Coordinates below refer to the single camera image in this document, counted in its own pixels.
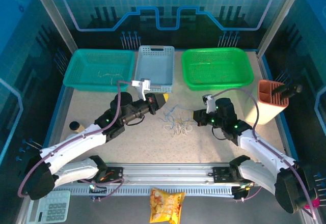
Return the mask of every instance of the cable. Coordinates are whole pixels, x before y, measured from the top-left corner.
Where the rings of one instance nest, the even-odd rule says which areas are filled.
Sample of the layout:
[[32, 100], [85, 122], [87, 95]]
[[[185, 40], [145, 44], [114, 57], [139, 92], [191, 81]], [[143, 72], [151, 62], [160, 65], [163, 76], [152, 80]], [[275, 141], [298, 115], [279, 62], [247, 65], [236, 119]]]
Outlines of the cable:
[[92, 184], [94, 186], [103, 186], [103, 185], [107, 185], [108, 183], [115, 183], [115, 182], [121, 181], [120, 185], [117, 186], [117, 188], [114, 189], [110, 194], [108, 194], [107, 196], [102, 197], [102, 198], [99, 197], [98, 199], [94, 199], [94, 201], [100, 202], [101, 200], [105, 200], [105, 199], [109, 198], [110, 196], [112, 196], [115, 192], [117, 192], [119, 190], [119, 188], [122, 186], [122, 184], [124, 183], [124, 178], [118, 178], [118, 179], [113, 180], [111, 182], [105, 182], [105, 183], [92, 183], [92, 182], [89, 182], [89, 181], [86, 181], [86, 180], [80, 180], [80, 181], [82, 181], [84, 183], [87, 183], [87, 184]]
[[122, 81], [122, 80], [119, 80], [117, 81], [117, 87], [118, 87], [118, 103], [117, 103], [117, 111], [116, 111], [116, 114], [113, 118], [113, 120], [111, 121], [110, 124], [108, 124], [106, 127], [102, 128], [102, 129], [99, 129], [99, 130], [96, 130], [96, 131], [91, 131], [91, 132], [88, 132], [88, 133], [85, 133], [83, 135], [80, 135], [80, 136], [77, 136], [77, 137], [74, 137], [72, 138], [71, 140], [65, 142], [64, 144], [60, 145], [59, 147], [57, 147], [56, 149], [54, 149], [53, 151], [51, 151], [50, 153], [48, 153], [44, 158], [42, 158], [39, 162], [37, 162], [30, 170], [29, 172], [26, 174], [26, 176], [24, 177], [23, 181], [21, 182], [19, 188], [18, 188], [18, 192], [17, 192], [17, 195], [20, 197], [20, 198], [23, 198], [23, 197], [26, 197], [27, 195], [23, 195], [22, 194], [22, 189], [24, 188], [25, 184], [26, 184], [26, 181], [28, 180], [28, 178], [31, 176], [31, 174], [35, 171], [35, 169], [41, 164], [43, 163], [44, 161], [46, 161], [49, 157], [53, 156], [57, 151], [59, 151], [60, 149], [62, 149], [63, 147], [67, 146], [68, 144], [78, 140], [78, 139], [81, 139], [81, 138], [86, 138], [90, 135], [93, 135], [93, 134], [97, 134], [97, 133], [100, 133], [100, 132], [103, 132], [105, 130], [108, 130], [117, 120], [118, 116], [119, 116], [119, 110], [120, 110], [120, 104], [121, 104], [121, 89], [120, 89], [120, 83], [124, 83], [124, 84], [131, 84], [130, 82], [127, 82], [127, 81]]
[[126, 124], [127, 126], [135, 126], [135, 125], [139, 125], [140, 123], [142, 123], [144, 121], [144, 118], [145, 118], [145, 115], [142, 116], [142, 119], [136, 123], [133, 123], [133, 124]]
[[218, 138], [217, 136], [215, 136], [215, 134], [214, 134], [214, 127], [213, 127], [213, 126], [212, 126], [212, 133], [213, 133], [213, 136], [214, 136], [216, 139], [221, 140], [221, 141], [226, 140], [226, 137], [225, 137], [225, 138]]
[[250, 197], [246, 197], [246, 198], [244, 198], [243, 200], [235, 200], [237, 203], [238, 202], [243, 202], [243, 201], [246, 201], [246, 200], [249, 200], [249, 199], [252, 199], [254, 196], [256, 196], [259, 192], [260, 192], [260, 190], [262, 189], [262, 187], [260, 187], [258, 190], [257, 190], [257, 192], [255, 192], [253, 195], [251, 195]]
[[223, 93], [225, 93], [225, 92], [228, 92], [228, 91], [231, 91], [231, 90], [238, 90], [238, 91], [242, 91], [242, 92], [244, 92], [244, 93], [246, 93], [246, 94], [248, 94], [250, 97], [251, 97], [251, 99], [254, 101], [254, 103], [255, 103], [255, 106], [256, 106], [256, 110], [257, 110], [257, 118], [256, 118], [256, 121], [255, 121], [255, 123], [254, 123], [254, 126], [253, 126], [253, 136], [254, 136], [254, 138], [255, 138], [255, 140], [257, 141], [257, 142], [259, 142], [261, 145], [263, 145], [265, 148], [267, 148], [268, 150], [270, 150], [273, 154], [275, 154], [280, 160], [282, 160], [289, 168], [290, 168], [290, 170], [294, 173], [294, 175], [295, 175], [295, 177], [298, 179], [298, 181], [299, 181], [299, 184], [300, 184], [300, 186], [301, 186], [301, 188], [302, 188], [302, 190], [303, 190], [303, 192], [304, 192], [304, 194], [305, 194], [305, 197], [306, 197], [306, 199], [307, 199], [307, 201], [308, 201], [308, 205], [309, 205], [309, 208], [310, 208], [310, 210], [311, 210], [311, 215], [312, 215], [312, 218], [314, 219], [314, 220], [316, 220], [316, 213], [315, 213], [315, 210], [313, 209], [313, 205], [312, 205], [312, 202], [311, 202], [311, 199], [310, 199], [310, 197], [309, 197], [309, 194], [308, 194], [308, 191], [307, 191], [307, 189], [306, 189], [306, 187], [305, 187], [305, 184], [304, 184], [304, 182], [303, 182], [303, 180], [301, 179], [301, 177], [299, 176], [299, 174], [296, 172], [296, 170], [293, 168], [293, 166], [286, 160], [286, 159], [284, 159], [278, 152], [276, 152], [275, 150], [273, 150], [271, 147], [269, 147], [268, 145], [266, 145], [265, 143], [263, 143], [258, 137], [257, 137], [257, 135], [256, 135], [256, 126], [257, 126], [257, 124], [258, 124], [258, 120], [259, 120], [259, 108], [258, 108], [258, 104], [257, 104], [257, 102], [256, 102], [256, 99], [254, 98], [254, 96], [251, 94], [251, 93], [249, 93], [247, 90], [245, 90], [245, 89], [241, 89], [241, 88], [229, 88], [229, 89], [226, 89], [226, 90], [224, 90], [224, 91], [222, 91], [222, 92], [219, 92], [219, 93], [217, 93], [217, 94], [215, 94], [215, 95], [213, 95], [212, 96], [212, 98], [214, 98], [214, 97], [216, 97], [216, 96], [219, 96], [219, 95], [221, 95], [221, 94], [223, 94]]

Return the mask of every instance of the plastic basket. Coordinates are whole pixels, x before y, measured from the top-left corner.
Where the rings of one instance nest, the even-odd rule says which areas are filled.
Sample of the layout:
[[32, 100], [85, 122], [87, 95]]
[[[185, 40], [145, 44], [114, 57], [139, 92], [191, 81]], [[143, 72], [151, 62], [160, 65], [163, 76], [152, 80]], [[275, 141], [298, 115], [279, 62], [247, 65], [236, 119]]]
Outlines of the plastic basket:
[[[78, 49], [72, 56], [63, 84], [81, 91], [117, 92], [117, 81], [130, 81], [134, 52], [129, 50]], [[121, 84], [121, 91], [128, 84]]]
[[151, 92], [172, 92], [174, 77], [174, 47], [140, 46], [135, 80], [151, 79]]
[[247, 54], [235, 47], [189, 49], [182, 55], [182, 70], [191, 90], [240, 88], [254, 80]]

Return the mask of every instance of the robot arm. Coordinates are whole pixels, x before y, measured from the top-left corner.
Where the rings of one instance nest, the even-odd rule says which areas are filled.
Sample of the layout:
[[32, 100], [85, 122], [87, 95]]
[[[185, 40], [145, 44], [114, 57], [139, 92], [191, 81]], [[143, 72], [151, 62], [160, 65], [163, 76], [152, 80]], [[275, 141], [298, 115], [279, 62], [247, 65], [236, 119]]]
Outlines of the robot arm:
[[[205, 104], [211, 106], [212, 96], [203, 97]], [[236, 172], [240, 179], [247, 179], [261, 185], [275, 195], [278, 203], [289, 213], [294, 213], [307, 204], [303, 190], [298, 183], [286, 160], [294, 167], [303, 180], [311, 200], [317, 198], [314, 178], [310, 166], [298, 164], [294, 159], [279, 152], [268, 142], [253, 136], [253, 129], [242, 120], [238, 120], [233, 104], [229, 98], [220, 98], [215, 101], [215, 110], [201, 109], [194, 112], [194, 120], [198, 126], [211, 125], [221, 128], [226, 139], [237, 146], [251, 152], [262, 163], [256, 164], [246, 156], [240, 156], [230, 162], [230, 168]]]
[[[110, 103], [110, 109], [95, 120], [80, 134], [74, 137], [80, 137], [59, 149], [56, 154], [41, 163], [28, 178], [24, 190], [29, 194], [32, 200], [37, 200], [47, 195], [55, 187], [67, 182], [81, 179], [89, 179], [95, 182], [108, 182], [111, 178], [104, 177], [107, 175], [108, 168], [106, 164], [98, 157], [92, 156], [81, 162], [68, 163], [76, 157], [82, 155], [88, 150], [107, 143], [124, 132], [124, 125], [136, 118], [143, 118], [144, 114], [156, 114], [156, 111], [166, 103], [167, 94], [146, 94], [144, 95], [144, 87], [138, 89], [141, 99], [133, 102], [132, 96], [127, 92], [121, 93], [121, 104], [119, 108], [119, 116], [116, 122], [107, 130], [98, 132], [89, 136], [87, 133], [98, 131], [107, 127], [113, 120], [117, 111], [118, 96]], [[74, 137], [65, 140], [57, 145], [40, 150], [40, 154], [30, 158], [27, 167], [24, 169], [22, 176], [25, 177], [27, 172], [42, 158], [51, 153], [53, 150], [63, 145], [65, 142], [72, 140]]]

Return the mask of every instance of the pen holder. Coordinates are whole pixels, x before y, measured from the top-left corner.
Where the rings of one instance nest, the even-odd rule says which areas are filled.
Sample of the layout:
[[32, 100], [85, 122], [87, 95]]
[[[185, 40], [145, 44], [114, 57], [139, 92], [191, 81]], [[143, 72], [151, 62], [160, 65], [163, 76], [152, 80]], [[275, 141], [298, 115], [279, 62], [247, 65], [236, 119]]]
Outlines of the pen holder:
[[[276, 93], [274, 96], [271, 95], [271, 92], [281, 85], [284, 84], [272, 80], [260, 80], [254, 88], [252, 95], [256, 99], [259, 108], [259, 125], [266, 124], [289, 105], [289, 99], [281, 100], [280, 93]], [[256, 118], [255, 103], [249, 98], [244, 108], [244, 119], [247, 122], [255, 123]]]

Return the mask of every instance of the glass panel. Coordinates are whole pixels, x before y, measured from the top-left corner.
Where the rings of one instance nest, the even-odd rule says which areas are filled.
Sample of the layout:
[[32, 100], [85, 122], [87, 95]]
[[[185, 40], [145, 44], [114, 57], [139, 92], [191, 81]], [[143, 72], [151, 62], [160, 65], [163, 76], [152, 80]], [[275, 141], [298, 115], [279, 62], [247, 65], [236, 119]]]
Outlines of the glass panel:
[[54, 0], [79, 48], [257, 48], [282, 0]]
[[0, 218], [14, 223], [18, 174], [37, 152], [23, 140], [46, 142], [66, 65], [57, 55], [69, 51], [39, 0], [0, 0], [0, 13]]
[[273, 78], [303, 90], [284, 110], [300, 160], [326, 177], [326, 0], [295, 0], [266, 52]]

